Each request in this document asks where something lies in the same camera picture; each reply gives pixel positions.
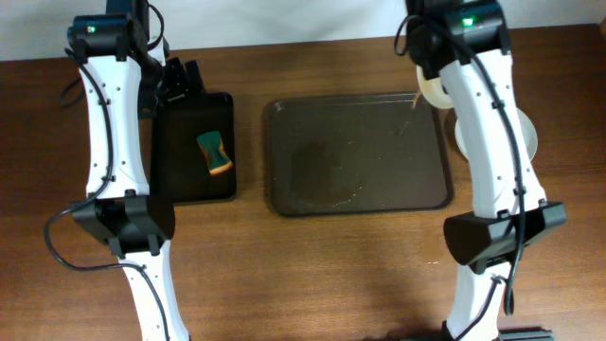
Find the white plate with stain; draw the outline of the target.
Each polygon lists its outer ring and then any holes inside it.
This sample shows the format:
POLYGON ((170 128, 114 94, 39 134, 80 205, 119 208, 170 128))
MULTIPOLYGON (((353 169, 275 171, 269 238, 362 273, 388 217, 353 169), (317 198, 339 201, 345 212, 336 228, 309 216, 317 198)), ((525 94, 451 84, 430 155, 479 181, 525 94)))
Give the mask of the white plate with stain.
MULTIPOLYGON (((517 109, 517 113, 518 118, 520 120, 528 157, 530 160, 533 160, 538 151, 539 143, 536 128, 530 118, 521 109, 517 109)), ((455 123, 454 126, 454 137, 458 149, 465 158, 468 158, 468 154, 462 137, 462 130, 458 121, 455 123)))

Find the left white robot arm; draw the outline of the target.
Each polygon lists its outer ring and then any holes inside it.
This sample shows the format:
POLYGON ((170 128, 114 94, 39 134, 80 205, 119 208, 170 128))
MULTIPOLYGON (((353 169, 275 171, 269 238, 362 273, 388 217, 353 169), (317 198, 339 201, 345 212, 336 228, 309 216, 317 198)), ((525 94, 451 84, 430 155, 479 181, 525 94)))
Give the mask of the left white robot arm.
POLYGON ((67 55, 85 90, 90 137, 86 199, 70 214, 110 249, 124 272, 145 340, 188 340, 170 270, 175 216, 153 196, 141 156, 139 117, 154 113, 165 77, 168 44, 150 35, 147 1, 109 1, 67 30, 67 55))

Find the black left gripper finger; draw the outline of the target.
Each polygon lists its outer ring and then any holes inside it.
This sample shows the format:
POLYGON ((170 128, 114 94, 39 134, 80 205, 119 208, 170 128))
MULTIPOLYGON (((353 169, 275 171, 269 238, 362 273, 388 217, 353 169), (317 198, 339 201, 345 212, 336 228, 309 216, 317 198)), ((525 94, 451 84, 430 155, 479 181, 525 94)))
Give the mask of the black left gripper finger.
POLYGON ((191 95, 204 95, 206 93, 205 84, 196 61, 185 63, 185 69, 188 79, 188 90, 191 95))
POLYGON ((164 67, 164 99, 175 101, 187 94, 187 74, 179 58, 167 60, 164 67))

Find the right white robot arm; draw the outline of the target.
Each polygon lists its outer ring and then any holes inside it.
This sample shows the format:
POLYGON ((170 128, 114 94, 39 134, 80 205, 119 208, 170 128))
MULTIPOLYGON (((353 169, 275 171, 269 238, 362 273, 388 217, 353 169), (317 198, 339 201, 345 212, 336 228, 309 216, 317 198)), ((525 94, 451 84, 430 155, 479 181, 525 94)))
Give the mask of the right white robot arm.
POLYGON ((538 329, 501 332, 514 312, 513 283, 526 247, 566 221, 533 170, 512 85, 512 56, 501 5, 485 1, 408 1, 395 45, 424 80, 450 98, 466 146, 472 211, 444 222, 457 263, 454 305, 440 340, 551 340, 538 329))

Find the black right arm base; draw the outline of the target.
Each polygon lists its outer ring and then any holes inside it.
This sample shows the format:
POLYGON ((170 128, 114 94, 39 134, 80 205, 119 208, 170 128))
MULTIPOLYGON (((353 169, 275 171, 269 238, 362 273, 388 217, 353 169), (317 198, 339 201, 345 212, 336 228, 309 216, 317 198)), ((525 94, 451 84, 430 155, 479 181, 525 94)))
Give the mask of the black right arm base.
POLYGON ((464 330, 464 341, 555 341, 555 335, 550 330, 541 328, 513 329, 499 332, 495 326, 479 323, 464 330))

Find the green and orange sponge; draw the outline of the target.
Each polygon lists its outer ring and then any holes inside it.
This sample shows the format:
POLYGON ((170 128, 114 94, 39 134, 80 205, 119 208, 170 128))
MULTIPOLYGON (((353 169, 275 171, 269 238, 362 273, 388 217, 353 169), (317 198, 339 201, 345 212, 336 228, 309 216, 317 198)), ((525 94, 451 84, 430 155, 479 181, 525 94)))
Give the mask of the green and orange sponge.
POLYGON ((225 151, 223 139, 219 131, 199 135, 197 143, 211 176, 225 173, 234 167, 233 161, 225 151))

